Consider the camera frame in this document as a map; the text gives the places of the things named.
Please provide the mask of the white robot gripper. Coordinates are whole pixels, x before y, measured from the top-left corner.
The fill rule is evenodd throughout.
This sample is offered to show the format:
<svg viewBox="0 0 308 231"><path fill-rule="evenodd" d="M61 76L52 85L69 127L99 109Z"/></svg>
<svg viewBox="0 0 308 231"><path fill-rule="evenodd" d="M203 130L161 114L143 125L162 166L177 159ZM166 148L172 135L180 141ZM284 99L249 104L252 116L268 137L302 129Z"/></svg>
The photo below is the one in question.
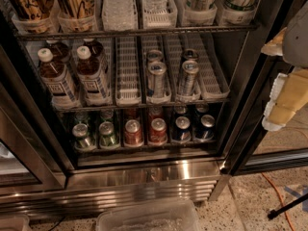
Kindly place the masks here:
<svg viewBox="0 0 308 231"><path fill-rule="evenodd" d="M308 1L261 52L268 56L283 56L296 67L290 74L279 73L275 78L269 102L264 110L262 125L267 131L278 131L308 103Z"/></svg>

